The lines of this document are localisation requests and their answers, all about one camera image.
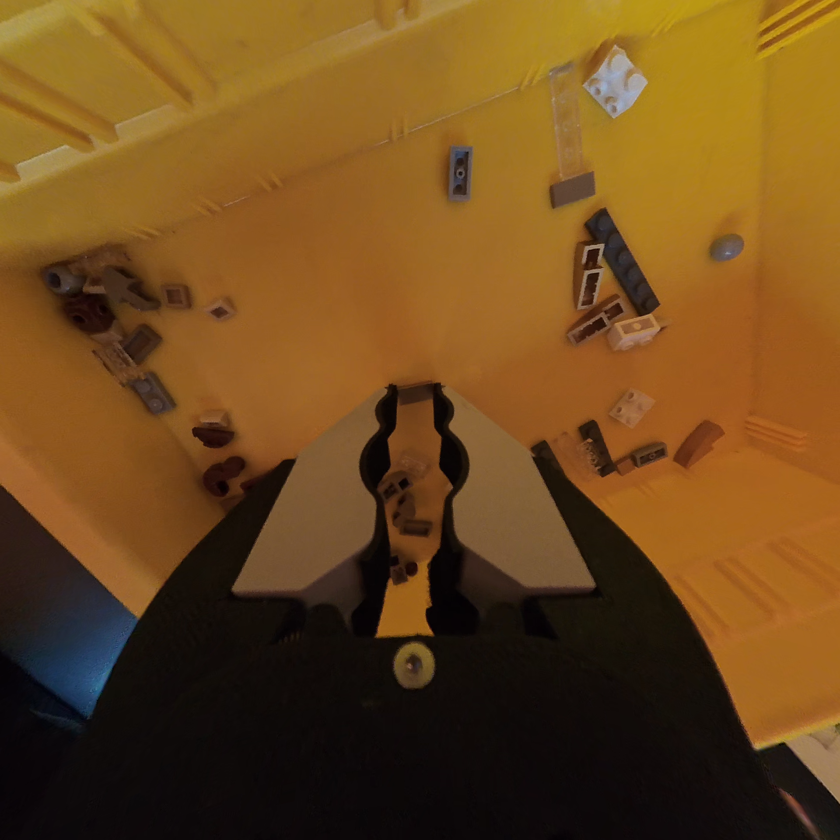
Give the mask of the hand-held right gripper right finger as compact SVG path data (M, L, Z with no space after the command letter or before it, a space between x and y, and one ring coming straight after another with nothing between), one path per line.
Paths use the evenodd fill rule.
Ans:
M471 635L497 606L591 595L595 581L531 453L448 385L433 386L450 484L429 564L434 635Z

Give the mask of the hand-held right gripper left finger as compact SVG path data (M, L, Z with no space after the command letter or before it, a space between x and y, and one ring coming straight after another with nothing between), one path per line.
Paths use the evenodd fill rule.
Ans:
M234 596L330 604L356 635L376 634L392 556L377 487L391 464L396 408L396 386L382 387L301 450Z

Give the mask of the yellow plastic bin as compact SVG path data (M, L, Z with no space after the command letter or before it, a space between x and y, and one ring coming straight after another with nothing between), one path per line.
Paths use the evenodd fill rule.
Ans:
M584 483L758 745L838 721L838 2L2 2L2 485L140 614L386 384Z

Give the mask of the small toy bricks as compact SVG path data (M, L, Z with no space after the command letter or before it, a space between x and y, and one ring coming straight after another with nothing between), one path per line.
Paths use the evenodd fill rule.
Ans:
M443 276L444 269L441 267L444 262L448 263L446 255L452 256L455 253L455 239L460 237L455 234L442 236L442 242L446 248L438 252L437 247L428 245L429 254L434 251L437 263L440 263L435 271L431 269L411 271L407 268L409 261L416 261L419 265L419 258L414 252L419 253L417 248L411 250L407 245L397 246L396 234L385 236L388 248L391 251L387 255L387 248L374 246L373 234L367 231L369 237L363 237L357 231L350 235L350 227L338 225L332 227L326 233L320 230L319 235L309 235L308 238L302 235L306 233L303 228L306 225L298 226L300 230L286 221L281 224L280 217L274 218L270 213L262 211L273 211L278 209L275 206L266 204L262 206L245 205L248 211L233 211L220 218L220 221L212 223L196 223L187 227L184 232L174 234L171 240L164 240L167 248L170 247L171 254L164 259L162 264L161 280L170 284L174 296L176 281L207 280L206 288L210 291L219 291L225 286L225 291L230 291L227 286L235 291L234 297L238 304L245 307L245 314L234 315L234 308L229 301L210 301L209 297L205 303L212 303L208 310L215 318L225 320L238 318L244 326L240 330L242 335L247 334L247 341L244 340L241 348L236 343L230 358L225 356L225 363L230 362L230 375L225 373L227 379L222 383L227 388L242 385L239 394L227 394L222 396L243 396L244 402L238 401L234 408L234 414L241 428L241 446L248 450L247 455L256 456L252 467L245 467L244 460L233 458L227 462L226 467L221 465L209 468L205 476L205 483L211 486L209 492L215 496L226 496L228 491L225 488L218 489L217 485L225 485L241 480L239 493L246 494L248 482L245 479L235 479L222 476L238 476L243 469L251 469L254 473L251 478L258 483L256 473L262 473L262 467L268 466L269 462L279 455L294 455L298 457L301 450L309 445L328 427L335 424L346 414L350 413L356 406L356 398L368 385L373 385L373 368L359 370L354 366L355 362L361 361L362 339L370 339L369 350L373 352L373 345L378 348L376 357L378 362L385 360L388 364L382 363L382 371L377 369L377 376L382 372L387 373L417 373L433 372L438 373L440 365L435 367L436 362L421 360L419 358L419 341L426 335L435 323L446 320L438 309L447 312L455 312L457 308L453 303L450 307L444 306L443 292L438 294L433 289L434 283L430 279L434 274ZM581 316L570 332L570 341L578 341L580 334L581 341L588 340L593 334L609 333L610 327L615 322L621 322L619 327L612 326L612 334L620 333L619 338L625 336L626 342L633 341L647 342L650 336L643 339L647 332L656 332L656 321L659 325L667 325L668 322L660 321L654 310L658 306L656 295L650 286L650 278L644 276L642 267L632 254L632 249L617 230L615 220L611 220L607 210L602 209L595 212L593 219L585 224L587 236L584 239L594 241L580 243L576 246L574 257L574 288L581 287L583 278L583 298L581 307L585 308L597 298L595 291L595 276L600 276L601 266L606 268L606 274L615 277L617 284L615 291L619 294L607 296L589 307L586 311L577 312L575 317ZM344 268L331 269L330 278L321 271L319 274L315 269L315 256L324 257L337 255L340 251L338 233L348 233L350 244L356 248L352 254L348 252L347 263ZM480 259L470 251L470 259L467 269L463 267L453 269L458 275L450 278L444 283L447 294L453 290L462 298L469 298L469 312L459 316L460 320L456 326L458 334L466 330L470 324L476 329L479 327L479 319L475 314L478 309L479 298L483 301L486 295L491 292L490 286L494 289L504 286L496 275L504 280L510 289L505 295L501 291L493 294L497 298L505 298L504 312L500 316L499 323L507 328L509 316L517 307L532 309L535 311L536 304L528 303L526 306L525 292L521 291L520 276L512 277L513 265L511 260L514 256L524 254L524 245L517 245L511 248L509 237L488 235L478 236L481 239L476 248ZM298 268L292 271L288 266L280 269L280 256L284 259L291 259L291 244L303 255L307 251L309 268ZM135 354L136 364L131 361L130 354L121 349L118 338L123 336L119 331L119 324L111 326L113 315L110 313L109 302L102 289L102 277L108 275L112 285L118 285L120 281L131 289L137 288L138 294L143 293L140 287L143 285L135 275L138 268L140 273L145 275L151 273L151 257L144 256L145 252L133 256L128 249L120 245L108 245L97 248L90 248L83 255L74 255L70 259L61 260L58 266L51 266L45 269L45 276L67 275L67 285L72 286L77 282L78 290L68 290L67 297L62 299L62 306L65 309L78 315L68 318L82 321L89 318L91 324L82 324L79 329L97 333L96 341L100 343L89 348L94 350L106 367L110 366L116 381L121 385L149 386L150 391L146 397L153 397L152 408L149 411L167 412L172 408L171 398L165 393L163 385L159 382L155 385L152 372L144 369L140 362L141 353ZM306 291L313 301L311 306L307 304L301 312L291 312L291 292L289 290ZM154 550L148 553L147 558L140 557L140 553L129 551L129 546L124 538L128 538L131 528L123 524L119 528L114 526L112 532L106 533L110 526L107 526L105 514L105 498L108 495L104 488L104 479L98 483L92 478L93 460L85 457L80 465L73 471L73 490L79 489L78 510L73 509L73 522L79 526L78 545L68 548L79 549L81 564L92 573L92 575L104 585L104 587L119 600L126 604L137 601L143 604L150 600L151 594L156 592L162 585L165 578L164 572L168 573L174 568L176 558L180 557L178 552L169 549L164 550L163 542L157 545L155 540Z

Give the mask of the grey desk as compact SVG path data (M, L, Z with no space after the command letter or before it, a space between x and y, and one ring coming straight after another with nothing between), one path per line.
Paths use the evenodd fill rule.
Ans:
M90 718L138 622L1 489L2 653Z

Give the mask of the blue-grey small toy plate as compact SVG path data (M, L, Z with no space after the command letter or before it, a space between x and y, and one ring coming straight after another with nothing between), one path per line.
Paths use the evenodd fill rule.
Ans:
M468 145L452 145L448 157L448 200L466 202L471 196L474 148Z

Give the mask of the clear long toy plate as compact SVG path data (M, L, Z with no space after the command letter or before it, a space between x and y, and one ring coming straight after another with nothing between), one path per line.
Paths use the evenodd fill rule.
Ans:
M549 72L559 177L567 181L585 170L576 66L569 61Z

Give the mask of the white square toy brick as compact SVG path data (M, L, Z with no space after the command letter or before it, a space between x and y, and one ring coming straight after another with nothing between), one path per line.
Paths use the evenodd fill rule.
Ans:
M648 79L617 44L604 46L596 58L582 87L607 116L617 119L637 102Z

